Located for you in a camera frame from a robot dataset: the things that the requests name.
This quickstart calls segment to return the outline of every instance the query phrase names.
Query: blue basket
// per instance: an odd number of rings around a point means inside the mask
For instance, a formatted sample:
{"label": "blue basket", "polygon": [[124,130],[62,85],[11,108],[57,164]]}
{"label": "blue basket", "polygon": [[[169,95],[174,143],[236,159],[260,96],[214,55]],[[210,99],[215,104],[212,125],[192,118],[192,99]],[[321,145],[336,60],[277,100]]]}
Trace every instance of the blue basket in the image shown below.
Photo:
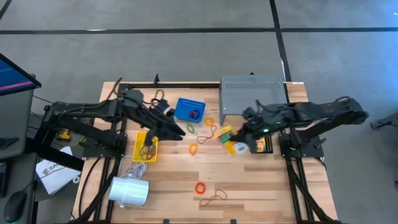
{"label": "blue basket", "polygon": [[[178,119],[199,123],[205,113],[205,107],[206,103],[179,98],[174,115]],[[189,115],[191,112],[196,113],[198,117],[196,119],[190,118]]]}

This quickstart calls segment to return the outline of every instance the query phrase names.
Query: wooden table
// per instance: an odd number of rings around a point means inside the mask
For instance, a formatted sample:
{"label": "wooden table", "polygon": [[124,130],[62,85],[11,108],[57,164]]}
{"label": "wooden table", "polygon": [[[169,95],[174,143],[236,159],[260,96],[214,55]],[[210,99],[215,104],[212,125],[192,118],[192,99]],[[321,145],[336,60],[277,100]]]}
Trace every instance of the wooden table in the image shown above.
{"label": "wooden table", "polygon": [[[104,83],[100,100],[106,98],[113,85],[113,82]],[[286,87],[290,102],[308,101],[303,83],[286,83]],[[156,88],[140,90],[145,96],[144,100],[150,101]],[[217,88],[163,88],[163,91],[173,108],[179,97],[204,101],[205,117],[214,117],[220,128]],[[227,117],[226,125],[232,124],[239,128],[241,121],[236,116]],[[176,118],[176,122],[186,129],[185,121]],[[104,129],[109,128],[110,124],[97,119],[95,126]],[[210,128],[203,123],[194,126],[200,135],[211,134]],[[128,122],[126,155],[132,155],[136,132],[141,130],[138,124]],[[115,203],[111,222],[162,223],[163,219],[169,219],[171,223],[229,223],[231,219],[236,219],[238,223],[295,223],[286,163],[280,154],[277,135],[273,135],[273,154],[250,154],[246,151],[232,156],[213,138],[204,145],[199,145],[198,153],[193,156],[188,153],[188,147],[194,142],[196,136],[189,133],[183,141],[161,141],[157,162],[148,164],[143,177],[150,183],[146,204],[135,211],[125,212]],[[83,168],[73,208],[76,217],[81,188],[94,161],[95,159],[88,159]],[[103,161],[104,159],[99,161],[90,176],[82,210],[98,192]],[[304,158],[303,163],[310,193],[326,214],[337,219],[325,168],[314,158]],[[130,165],[131,161],[126,160],[122,164],[122,172]],[[198,181],[206,184],[206,192],[202,195],[194,191]],[[224,190],[228,199],[215,200],[206,207],[200,207],[199,201],[214,195],[216,189]],[[306,219],[303,198],[300,192],[298,194],[302,216]],[[108,194],[103,200],[100,219],[105,218],[107,204]]]}

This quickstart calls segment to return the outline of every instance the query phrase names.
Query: desk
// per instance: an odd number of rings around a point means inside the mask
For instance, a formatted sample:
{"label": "desk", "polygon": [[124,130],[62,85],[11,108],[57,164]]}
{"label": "desk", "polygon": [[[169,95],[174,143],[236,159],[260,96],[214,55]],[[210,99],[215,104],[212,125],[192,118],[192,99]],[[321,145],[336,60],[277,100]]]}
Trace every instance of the desk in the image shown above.
{"label": "desk", "polygon": [[[3,211],[8,198],[35,180],[38,157],[35,153],[29,153],[10,158],[9,160],[11,163],[8,167],[10,169],[8,191],[4,198],[0,198],[0,223],[4,223]],[[35,184],[30,184],[25,190],[27,194],[26,203],[22,216],[17,221],[18,224],[31,224],[32,220],[35,220],[37,208],[34,206],[34,187]]]}
{"label": "desk", "polygon": [[[4,222],[3,210],[8,198],[31,183],[35,175],[37,155],[25,151],[26,132],[29,123],[30,107],[32,106],[33,90],[0,96],[0,138],[19,138],[17,142],[0,151],[0,157],[7,159],[10,169],[7,195],[0,198],[0,222]],[[23,214],[18,223],[31,223],[35,215],[34,184],[26,188],[27,199]]]}
{"label": "desk", "polygon": [[[106,98],[113,84],[104,84],[100,100]],[[286,83],[286,87],[291,102],[308,101],[302,83]],[[144,94],[144,100],[150,101],[157,88],[140,90]],[[173,108],[179,97],[204,101],[205,117],[214,117],[217,127],[220,128],[217,88],[163,88],[163,91],[165,99]],[[186,129],[186,122],[177,119],[176,121],[180,127]],[[241,123],[242,119],[239,116],[227,117],[225,120],[226,125],[231,124],[236,128]],[[109,128],[110,124],[97,119],[95,126],[105,129]],[[194,126],[200,135],[211,134],[210,128],[203,123]],[[136,132],[141,130],[138,124],[128,121],[126,155],[132,155]],[[115,203],[111,222],[161,223],[163,219],[169,219],[171,223],[229,223],[231,219],[236,219],[238,223],[295,223],[285,159],[280,154],[276,134],[272,140],[273,154],[250,154],[246,151],[234,156],[227,154],[215,138],[199,145],[198,153],[192,156],[188,153],[188,147],[196,142],[196,136],[189,133],[183,141],[160,142],[157,162],[148,164],[143,177],[150,182],[146,204],[133,212],[125,212]],[[73,208],[74,216],[78,214],[83,182],[94,161],[95,159],[85,161]],[[82,200],[83,210],[98,192],[103,163],[104,159],[99,161],[87,183]],[[312,158],[304,158],[303,163],[310,193],[330,217],[337,219],[325,168]],[[130,162],[125,161],[122,164],[122,172],[129,166]],[[194,191],[198,181],[206,184],[206,192],[203,195]],[[215,189],[223,189],[228,194],[228,199],[216,200],[207,207],[200,207],[199,201],[211,197]],[[103,200],[100,219],[105,218],[107,204],[108,194]],[[302,216],[306,219],[301,195],[300,206]]]}

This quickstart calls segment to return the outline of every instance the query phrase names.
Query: yellow plastic tray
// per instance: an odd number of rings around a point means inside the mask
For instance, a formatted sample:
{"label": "yellow plastic tray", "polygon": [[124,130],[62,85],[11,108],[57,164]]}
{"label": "yellow plastic tray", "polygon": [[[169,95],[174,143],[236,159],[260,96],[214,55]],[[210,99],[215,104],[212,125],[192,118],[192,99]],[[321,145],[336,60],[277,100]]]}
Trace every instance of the yellow plastic tray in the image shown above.
{"label": "yellow plastic tray", "polygon": [[156,157],[157,157],[157,144],[159,143],[159,139],[157,137],[154,137],[152,139],[152,141],[155,144],[155,155],[152,156],[151,159],[148,160],[143,160],[141,155],[139,154],[140,149],[143,147],[144,145],[144,141],[145,141],[145,137],[146,137],[147,133],[145,131],[139,131],[137,132],[136,135],[136,144],[134,146],[134,154],[132,156],[132,160],[134,162],[155,162],[156,161]]}

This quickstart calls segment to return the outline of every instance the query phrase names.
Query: white plastic cup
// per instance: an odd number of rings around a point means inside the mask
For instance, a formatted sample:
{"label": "white plastic cup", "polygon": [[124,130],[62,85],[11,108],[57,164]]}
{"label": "white plastic cup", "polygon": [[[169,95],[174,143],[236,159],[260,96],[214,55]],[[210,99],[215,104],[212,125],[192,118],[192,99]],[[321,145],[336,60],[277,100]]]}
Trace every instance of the white plastic cup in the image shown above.
{"label": "white plastic cup", "polygon": [[149,182],[146,180],[113,177],[109,199],[123,205],[143,206],[149,193]]}

